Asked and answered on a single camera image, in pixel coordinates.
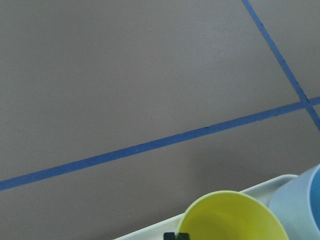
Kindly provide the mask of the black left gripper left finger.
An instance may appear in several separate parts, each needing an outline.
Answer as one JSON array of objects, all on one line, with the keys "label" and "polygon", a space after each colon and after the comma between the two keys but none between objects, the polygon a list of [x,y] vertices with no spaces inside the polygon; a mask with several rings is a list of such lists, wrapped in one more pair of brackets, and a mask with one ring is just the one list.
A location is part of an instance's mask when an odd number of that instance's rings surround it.
[{"label": "black left gripper left finger", "polygon": [[176,240],[176,235],[174,232],[165,232],[163,234],[163,240]]}]

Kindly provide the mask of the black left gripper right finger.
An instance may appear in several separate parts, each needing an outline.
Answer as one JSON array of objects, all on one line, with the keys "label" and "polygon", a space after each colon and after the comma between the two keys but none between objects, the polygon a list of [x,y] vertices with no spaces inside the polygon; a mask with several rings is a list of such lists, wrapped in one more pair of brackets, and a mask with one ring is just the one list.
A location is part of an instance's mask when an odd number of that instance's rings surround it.
[{"label": "black left gripper right finger", "polygon": [[179,232],[176,236],[177,240],[190,240],[190,235],[185,232]]}]

